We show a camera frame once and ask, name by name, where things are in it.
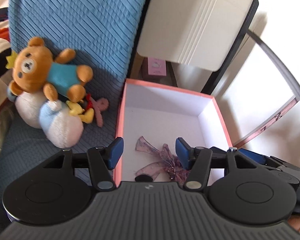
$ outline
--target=metal screw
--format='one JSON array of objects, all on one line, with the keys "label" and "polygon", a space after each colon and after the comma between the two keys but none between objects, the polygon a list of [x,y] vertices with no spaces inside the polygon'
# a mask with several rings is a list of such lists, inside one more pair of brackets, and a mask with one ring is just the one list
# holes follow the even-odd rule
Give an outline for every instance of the metal screw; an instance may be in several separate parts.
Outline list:
[{"label": "metal screw", "polygon": [[113,187],[113,183],[111,181],[100,181],[97,186],[100,189],[111,189]]},{"label": "metal screw", "polygon": [[238,148],[237,147],[230,147],[229,150],[230,152],[235,152]]},{"label": "metal screw", "polygon": [[199,189],[202,187],[202,184],[198,181],[192,180],[186,183],[186,187],[189,189]]}]

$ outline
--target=pink-rimmed box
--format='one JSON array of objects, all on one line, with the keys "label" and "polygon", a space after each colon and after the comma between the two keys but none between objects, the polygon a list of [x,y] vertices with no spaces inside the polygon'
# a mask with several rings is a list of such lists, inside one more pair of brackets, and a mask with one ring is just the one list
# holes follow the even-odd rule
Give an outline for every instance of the pink-rimmed box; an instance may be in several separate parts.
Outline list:
[{"label": "pink-rimmed box", "polygon": [[[140,136],[160,150],[167,143],[172,154],[176,154],[178,137],[183,137],[191,147],[215,146],[227,150],[232,146],[214,97],[134,79],[125,83],[116,136],[124,139],[124,151],[114,169],[117,185],[121,181],[134,181],[136,171],[160,161],[135,151]],[[221,177],[222,169],[211,170],[209,184]],[[160,174],[156,181],[168,181],[168,176]]]}]

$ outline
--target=round black cover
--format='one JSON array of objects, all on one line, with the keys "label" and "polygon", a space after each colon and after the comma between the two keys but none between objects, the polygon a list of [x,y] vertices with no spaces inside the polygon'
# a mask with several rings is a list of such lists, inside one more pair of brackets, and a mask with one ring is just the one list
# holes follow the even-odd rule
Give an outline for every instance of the round black cover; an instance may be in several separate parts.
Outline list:
[{"label": "round black cover", "polygon": [[208,198],[225,217],[250,225],[287,219],[297,200],[293,187],[264,168],[231,171],[210,187]]},{"label": "round black cover", "polygon": [[91,197],[85,182],[61,169],[35,169],[6,188],[2,202],[11,217],[48,225],[67,221],[85,209]]}]

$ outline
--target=orange stripe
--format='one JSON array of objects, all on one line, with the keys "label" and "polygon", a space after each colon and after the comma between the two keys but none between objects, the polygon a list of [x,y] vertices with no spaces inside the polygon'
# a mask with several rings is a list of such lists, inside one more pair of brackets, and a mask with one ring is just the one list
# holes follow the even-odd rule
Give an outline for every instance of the orange stripe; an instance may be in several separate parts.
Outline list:
[{"label": "orange stripe", "polygon": [[8,28],[0,29],[0,38],[5,39],[5,40],[10,42],[9,29]]}]

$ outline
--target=teddy bear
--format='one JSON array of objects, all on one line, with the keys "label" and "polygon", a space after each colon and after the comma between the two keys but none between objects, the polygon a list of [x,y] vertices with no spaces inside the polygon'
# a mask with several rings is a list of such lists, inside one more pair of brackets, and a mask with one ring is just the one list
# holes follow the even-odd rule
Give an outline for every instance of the teddy bear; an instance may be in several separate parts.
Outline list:
[{"label": "teddy bear", "polygon": [[12,71],[10,91],[19,96],[23,92],[35,93],[43,89],[50,101],[58,100],[58,93],[77,103],[84,98],[84,85],[93,77],[87,65],[66,65],[75,57],[73,49],[64,49],[53,60],[52,52],[44,40],[33,37],[17,56]]}]

